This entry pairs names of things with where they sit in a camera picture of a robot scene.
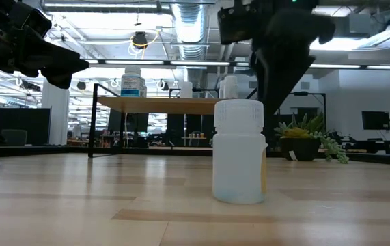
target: wall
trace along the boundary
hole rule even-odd
[[[390,131],[365,131],[362,111],[388,111],[390,71],[340,70],[319,80],[327,94],[327,126],[355,139],[390,139]]]

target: white column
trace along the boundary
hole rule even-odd
[[[42,108],[51,110],[51,131],[49,144],[67,144],[67,123],[69,115],[69,90],[59,89],[46,79],[43,84]]]

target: duct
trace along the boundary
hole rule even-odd
[[[96,3],[71,0],[41,0],[45,12],[102,12],[102,13],[140,13],[169,14],[168,5],[157,6],[153,3]]]
[[[205,39],[205,9],[200,4],[173,4],[172,12],[175,16],[175,31],[178,42],[197,44]],[[206,55],[206,47],[181,45],[178,47],[181,59],[203,60]],[[187,79],[195,87],[206,87],[206,71],[188,69]]]

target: bottle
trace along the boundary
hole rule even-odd
[[[193,97],[193,83],[191,82],[182,82],[180,98],[192,98]]]
[[[127,66],[122,75],[122,89],[120,96],[140,97],[145,86],[145,79],[141,77],[141,69],[136,66]]]
[[[263,104],[233,99],[214,107],[213,196],[222,202],[255,204],[264,201],[266,182],[261,134]]]
[[[219,82],[219,99],[225,98],[224,89],[225,89],[225,81],[221,80]]]
[[[238,98],[238,82],[236,76],[227,76],[223,82],[223,97],[226,99]]]

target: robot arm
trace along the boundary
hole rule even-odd
[[[314,62],[310,44],[333,38],[330,17],[311,13],[317,5],[318,0],[253,0],[248,5],[234,0],[234,7],[218,13],[222,44],[252,39],[251,68],[265,124]]]
[[[37,77],[39,71],[48,82],[68,89],[72,74],[89,67],[74,51],[44,41],[52,27],[37,9],[14,0],[0,0],[0,70],[20,71]]]

